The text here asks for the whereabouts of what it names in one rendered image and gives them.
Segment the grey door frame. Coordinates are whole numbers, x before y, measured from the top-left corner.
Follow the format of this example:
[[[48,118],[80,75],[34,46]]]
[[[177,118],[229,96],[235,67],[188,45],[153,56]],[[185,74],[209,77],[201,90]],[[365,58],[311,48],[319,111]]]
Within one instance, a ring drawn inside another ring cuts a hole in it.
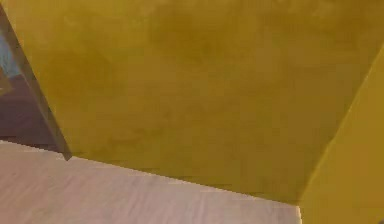
[[[72,157],[72,153],[64,138],[64,135],[57,123],[57,120],[48,105],[47,99],[42,92],[38,80],[33,72],[33,69],[22,49],[22,46],[17,38],[14,28],[12,27],[9,16],[7,15],[4,6],[0,3],[0,30],[5,34],[5,40],[10,45],[10,50],[14,56],[17,66],[21,70],[24,79],[26,80],[34,99],[37,102],[38,108],[44,117],[44,120],[49,127],[50,133],[54,138],[58,151],[63,155],[65,160]]]

